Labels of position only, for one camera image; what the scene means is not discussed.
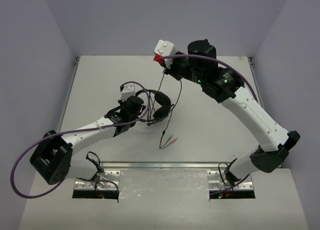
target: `headphones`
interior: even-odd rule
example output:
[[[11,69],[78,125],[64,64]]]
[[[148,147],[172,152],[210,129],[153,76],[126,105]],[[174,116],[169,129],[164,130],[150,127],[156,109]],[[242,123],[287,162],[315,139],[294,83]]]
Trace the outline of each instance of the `headphones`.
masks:
[[[142,92],[143,90],[139,90],[135,93],[135,95],[139,96]],[[161,105],[161,107],[157,109],[152,115],[153,119],[140,120],[141,122],[144,122],[144,123],[147,122],[147,125],[151,126],[153,124],[163,121],[166,117],[168,117],[174,105],[171,104],[170,98],[167,95],[165,95],[163,92],[152,90],[152,89],[148,89],[148,92],[150,94],[154,94],[154,100]]]

